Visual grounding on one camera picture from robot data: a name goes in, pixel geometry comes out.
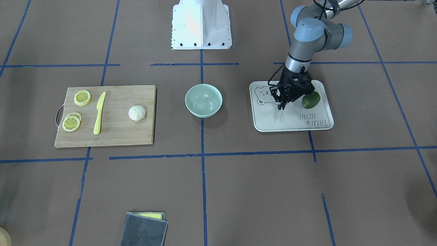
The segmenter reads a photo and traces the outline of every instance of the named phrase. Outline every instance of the blue tape line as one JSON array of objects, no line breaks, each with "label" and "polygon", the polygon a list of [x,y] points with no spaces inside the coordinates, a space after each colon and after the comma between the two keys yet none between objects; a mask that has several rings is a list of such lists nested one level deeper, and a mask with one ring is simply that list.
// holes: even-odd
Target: blue tape line
[{"label": "blue tape line", "polygon": [[201,154],[111,156],[110,160],[198,157]]},{"label": "blue tape line", "polygon": [[[232,66],[240,63],[203,63],[203,66]],[[202,66],[202,63],[153,63],[150,66]]]},{"label": "blue tape line", "polygon": [[391,150],[415,150],[416,147],[387,147],[387,148],[356,148],[356,149],[320,149],[317,153],[332,152],[360,152],[360,151],[391,151]]},{"label": "blue tape line", "polygon": [[388,83],[390,84],[390,87],[392,89],[393,95],[395,96],[396,102],[398,104],[399,110],[402,113],[402,117],[404,118],[405,124],[406,124],[406,126],[408,128],[408,132],[409,132],[409,134],[411,136],[411,139],[412,139],[412,141],[414,143],[414,147],[416,148],[417,154],[419,155],[420,161],[422,162],[423,169],[425,169],[425,173],[426,173],[426,175],[428,177],[428,180],[430,182],[430,185],[431,185],[431,187],[432,187],[432,189],[434,191],[434,195],[437,198],[437,189],[436,189],[436,187],[434,185],[434,182],[433,182],[433,180],[431,178],[431,175],[430,175],[430,173],[428,171],[427,165],[425,164],[425,161],[423,160],[422,154],[420,153],[420,149],[417,146],[416,139],[414,138],[413,132],[412,132],[412,130],[410,128],[410,125],[408,123],[408,120],[407,120],[407,118],[405,116],[404,110],[402,109],[401,103],[400,103],[400,101],[398,99],[398,95],[396,94],[396,91],[395,91],[395,88],[393,86],[392,80],[390,79],[390,76],[388,74],[387,68],[385,67],[384,61],[382,60],[382,57],[381,57],[381,54],[379,52],[378,46],[376,45],[375,39],[373,38],[372,32],[370,31],[369,25],[367,24],[366,17],[364,17],[364,13],[363,13],[363,11],[362,11],[360,6],[358,6],[358,9],[360,10],[360,13],[361,13],[361,15],[363,17],[364,23],[366,24],[366,27],[367,27],[367,31],[369,32],[370,38],[372,39],[373,45],[375,46],[376,53],[378,54],[378,57],[379,57],[379,59],[381,61],[381,64],[382,64],[382,67],[384,68],[384,72],[385,72],[385,75],[387,76]]},{"label": "blue tape line", "polygon": [[151,66],[200,66],[200,63],[154,63]]},{"label": "blue tape line", "polygon": [[27,11],[29,10],[30,1],[31,0],[28,1],[28,4],[26,6],[26,10],[24,11],[23,17],[21,18],[20,25],[18,26],[18,30],[15,33],[14,39],[12,40],[12,43],[11,43],[11,45],[9,47],[9,51],[7,52],[6,59],[4,60],[4,63],[3,63],[3,67],[0,70],[0,77],[3,74],[4,68],[5,68],[6,64],[7,64],[7,61],[9,60],[10,53],[12,52],[12,49],[13,49],[14,44],[15,44],[15,41],[17,40],[18,34],[20,33],[21,27],[23,26],[23,22],[24,22],[24,19],[26,18]]},{"label": "blue tape line", "polygon": [[77,199],[76,212],[74,214],[73,227],[71,228],[69,246],[73,246],[74,234],[76,233],[77,218],[79,217],[80,202],[82,201],[83,187],[85,185],[85,173],[87,172],[88,169],[88,160],[90,159],[90,152],[91,152],[91,147],[88,147],[87,158],[85,160],[85,164],[83,165],[82,183],[80,185],[80,196],[79,199]]},{"label": "blue tape line", "polygon": [[207,154],[205,154],[205,156],[224,156],[224,155],[280,155],[280,154],[303,154],[303,153],[312,153],[312,150],[207,153]]},{"label": "blue tape line", "polygon": [[203,50],[202,49],[200,50],[200,83],[203,84]]},{"label": "blue tape line", "polygon": [[308,131],[309,143],[311,144],[312,156],[314,157],[314,162],[317,162],[316,151],[314,149],[314,143],[312,141],[311,131]]},{"label": "blue tape line", "polygon": [[435,64],[437,61],[393,61],[393,62],[384,62],[385,64]]},{"label": "blue tape line", "polygon": [[311,64],[381,64],[381,62],[311,62]]},{"label": "blue tape line", "polygon": [[109,52],[111,51],[112,37],[114,36],[115,23],[117,21],[117,14],[118,14],[118,6],[119,5],[120,5],[120,0],[117,0],[117,6],[115,7],[114,21],[112,22],[111,36],[109,37],[108,50],[106,51],[105,66],[103,67],[103,74],[102,74],[102,80],[100,82],[100,86],[103,86],[103,83],[105,81],[106,68],[108,67]]},{"label": "blue tape line", "polygon": [[6,65],[5,67],[119,67],[120,64],[50,64],[50,65]]},{"label": "blue tape line", "polygon": [[323,195],[323,206],[325,207],[326,220],[328,221],[329,234],[331,235],[332,246],[335,246],[334,232],[332,231],[331,218],[329,217],[328,205],[326,204],[325,194]]},{"label": "blue tape line", "polygon": [[[422,146],[421,149],[437,149],[437,146]],[[134,156],[112,156],[110,160],[123,159],[150,159],[150,158],[183,158],[205,156],[227,156],[227,155],[281,155],[281,154],[307,154],[307,153],[333,153],[333,152],[360,152],[360,151],[393,151],[393,150],[415,150],[416,147],[386,147],[386,148],[355,148],[355,149],[311,149],[292,151],[256,151],[256,152],[221,152],[201,154],[179,154],[179,155],[134,155]]]},{"label": "blue tape line", "polygon": [[419,149],[437,149],[437,146],[419,146]]},{"label": "blue tape line", "polygon": [[240,65],[240,63],[204,63],[204,66],[233,66],[233,65]]},{"label": "blue tape line", "polygon": [[50,158],[50,159],[21,159],[21,160],[0,160],[0,163],[24,163],[24,162],[73,162],[85,161],[87,158]]},{"label": "blue tape line", "polygon": [[205,177],[205,131],[204,131],[204,119],[201,120],[202,133],[201,133],[201,146],[202,146],[202,189],[203,189],[203,237],[204,246],[208,246],[208,224],[206,215],[206,177]]},{"label": "blue tape line", "polygon": [[290,33],[288,32],[287,18],[285,18],[284,5],[282,4],[282,0],[279,0],[279,2],[281,3],[282,17],[284,19],[285,30],[287,31],[288,46],[291,46]]},{"label": "blue tape line", "polygon": [[[351,62],[311,62],[311,64],[381,64],[382,62],[364,62],[364,61],[351,61]],[[385,64],[434,64],[437,61],[392,61],[384,62]],[[283,62],[274,62],[274,65],[282,65]]]}]

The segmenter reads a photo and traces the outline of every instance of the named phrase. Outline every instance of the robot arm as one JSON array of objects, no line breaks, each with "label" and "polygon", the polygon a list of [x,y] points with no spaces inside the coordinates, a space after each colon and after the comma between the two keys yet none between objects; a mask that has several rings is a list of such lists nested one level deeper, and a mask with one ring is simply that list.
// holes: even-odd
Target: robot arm
[{"label": "robot arm", "polygon": [[291,23],[296,30],[291,37],[285,66],[278,84],[269,83],[273,98],[279,102],[279,110],[314,91],[308,68],[315,52],[343,48],[350,43],[351,28],[346,24],[334,24],[329,19],[356,3],[357,0],[321,0],[310,7],[299,6],[293,11]]}]

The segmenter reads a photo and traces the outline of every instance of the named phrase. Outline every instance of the round yellow object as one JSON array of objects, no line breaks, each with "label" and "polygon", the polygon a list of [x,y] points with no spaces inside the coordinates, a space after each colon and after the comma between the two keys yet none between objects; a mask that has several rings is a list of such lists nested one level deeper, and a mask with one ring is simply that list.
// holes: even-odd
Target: round yellow object
[{"label": "round yellow object", "polygon": [[89,91],[78,91],[74,95],[74,103],[78,106],[85,106],[91,101],[91,93]]},{"label": "round yellow object", "polygon": [[65,118],[69,116],[76,116],[77,118],[79,118],[79,121],[82,122],[82,116],[78,112],[69,113],[67,116],[65,116]]},{"label": "round yellow object", "polygon": [[76,116],[65,117],[64,122],[62,122],[62,128],[67,132],[72,132],[77,130],[80,126],[80,120]]}]

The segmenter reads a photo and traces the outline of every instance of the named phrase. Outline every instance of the black cable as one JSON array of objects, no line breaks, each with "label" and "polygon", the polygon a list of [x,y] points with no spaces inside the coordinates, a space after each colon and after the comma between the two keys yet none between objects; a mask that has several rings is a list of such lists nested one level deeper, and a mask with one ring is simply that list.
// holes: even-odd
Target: black cable
[{"label": "black cable", "polygon": [[327,1],[328,1],[328,0],[325,0],[325,3],[323,4],[322,12],[320,12],[320,15],[319,15],[319,20],[322,19],[323,13],[325,13],[325,18],[327,18],[327,15],[326,15],[326,12],[325,12],[326,2],[327,2]]},{"label": "black cable", "polygon": [[275,85],[275,84],[270,84],[270,81],[273,79],[273,77],[279,72],[279,70],[281,70],[281,68],[283,67],[285,65],[285,63],[284,64],[282,64],[282,66],[280,66],[277,70],[276,70],[276,72],[272,75],[272,77],[270,77],[270,79],[269,79],[269,81],[267,81],[267,85],[269,85],[269,86],[276,86],[277,87],[277,85]]},{"label": "black cable", "polygon": [[[316,0],[312,0],[312,1],[314,2],[315,5],[317,5],[317,6],[318,6],[319,8],[321,8],[322,10],[330,10],[330,11],[334,11],[333,8],[330,9],[330,8],[327,8],[326,6],[322,6],[321,4],[317,3]],[[357,3],[356,5],[351,6],[351,7],[347,7],[347,8],[344,8],[344,9],[340,9],[340,11],[344,11],[344,10],[349,10],[349,9],[351,9],[351,8],[355,8],[356,6],[362,4],[364,1],[365,1],[365,0],[361,0],[361,2]]]}]

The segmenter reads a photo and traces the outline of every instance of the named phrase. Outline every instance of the light green bowl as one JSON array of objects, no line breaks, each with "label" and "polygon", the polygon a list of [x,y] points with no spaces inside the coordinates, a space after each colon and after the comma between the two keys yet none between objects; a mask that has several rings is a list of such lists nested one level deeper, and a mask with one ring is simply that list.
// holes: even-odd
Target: light green bowl
[{"label": "light green bowl", "polygon": [[210,84],[198,84],[188,90],[185,95],[187,109],[197,117],[208,118],[222,106],[222,94]]}]

